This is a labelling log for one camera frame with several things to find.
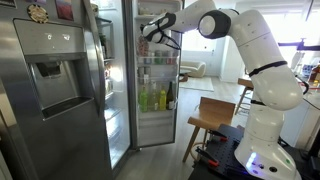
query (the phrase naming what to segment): floor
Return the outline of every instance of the floor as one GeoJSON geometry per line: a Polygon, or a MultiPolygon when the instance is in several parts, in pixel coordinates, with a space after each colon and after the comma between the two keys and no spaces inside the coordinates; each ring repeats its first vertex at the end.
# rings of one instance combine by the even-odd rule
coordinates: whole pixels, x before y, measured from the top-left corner
{"type": "MultiPolygon", "coordinates": [[[[187,123],[200,97],[209,97],[229,102],[240,99],[244,87],[236,83],[221,82],[212,78],[214,92],[179,88],[179,105],[177,115],[176,142],[174,144],[144,148],[134,152],[129,158],[116,180],[186,180],[193,168],[193,159],[189,156],[182,162],[187,144],[194,126],[187,123]]],[[[246,116],[237,115],[232,126],[245,126],[246,116]]],[[[196,141],[202,141],[203,130],[200,130],[196,141]]]]}

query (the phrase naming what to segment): sofa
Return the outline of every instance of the sofa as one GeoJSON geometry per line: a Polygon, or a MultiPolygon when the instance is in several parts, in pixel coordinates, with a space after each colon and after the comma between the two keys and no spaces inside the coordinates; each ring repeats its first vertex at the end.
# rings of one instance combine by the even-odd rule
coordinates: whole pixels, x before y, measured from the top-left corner
{"type": "Polygon", "coordinates": [[[180,69],[185,69],[191,71],[188,73],[190,77],[203,77],[206,72],[206,63],[201,61],[182,61],[180,64],[180,69]]]}

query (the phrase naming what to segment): green bottle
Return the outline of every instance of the green bottle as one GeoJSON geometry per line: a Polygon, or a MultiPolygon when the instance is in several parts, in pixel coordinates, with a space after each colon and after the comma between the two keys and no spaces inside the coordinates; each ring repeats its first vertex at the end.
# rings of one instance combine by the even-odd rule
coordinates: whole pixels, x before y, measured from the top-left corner
{"type": "Polygon", "coordinates": [[[158,111],[159,109],[159,99],[157,94],[157,84],[156,82],[151,82],[152,85],[152,92],[149,99],[149,108],[151,111],[158,111]]]}
{"type": "Polygon", "coordinates": [[[166,110],[166,100],[167,99],[167,93],[166,90],[164,90],[164,86],[162,85],[161,91],[160,91],[160,100],[159,100],[159,110],[164,111],[166,110]]]}
{"type": "Polygon", "coordinates": [[[142,91],[140,92],[139,104],[140,104],[140,111],[141,112],[148,111],[148,93],[146,91],[145,86],[142,87],[142,91]]]}

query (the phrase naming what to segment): robotic arm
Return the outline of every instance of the robotic arm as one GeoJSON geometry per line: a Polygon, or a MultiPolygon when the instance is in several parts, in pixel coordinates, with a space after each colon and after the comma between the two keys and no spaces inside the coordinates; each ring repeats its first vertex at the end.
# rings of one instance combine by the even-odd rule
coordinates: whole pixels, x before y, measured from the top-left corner
{"type": "Polygon", "coordinates": [[[242,14],[217,10],[211,0],[199,0],[175,14],[163,14],[141,31],[148,41],[167,44],[170,30],[198,29],[205,38],[230,36],[235,41],[254,85],[244,137],[236,159],[262,179],[301,179],[292,157],[278,145],[284,111],[298,106],[302,90],[286,65],[263,16],[255,10],[242,14]]]}

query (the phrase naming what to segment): refrigerator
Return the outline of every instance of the refrigerator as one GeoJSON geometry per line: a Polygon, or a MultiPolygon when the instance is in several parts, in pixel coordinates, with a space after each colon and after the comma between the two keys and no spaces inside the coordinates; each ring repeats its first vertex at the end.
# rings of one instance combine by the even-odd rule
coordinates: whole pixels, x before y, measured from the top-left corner
{"type": "Polygon", "coordinates": [[[125,60],[99,37],[110,27],[89,0],[0,0],[0,150],[13,179],[112,179],[129,126],[125,60]]]}
{"type": "Polygon", "coordinates": [[[180,51],[148,43],[142,55],[136,42],[140,24],[182,7],[0,0],[0,150],[13,179],[113,179],[131,150],[174,142],[180,51]],[[170,82],[174,108],[142,112],[142,87],[170,82]]]}

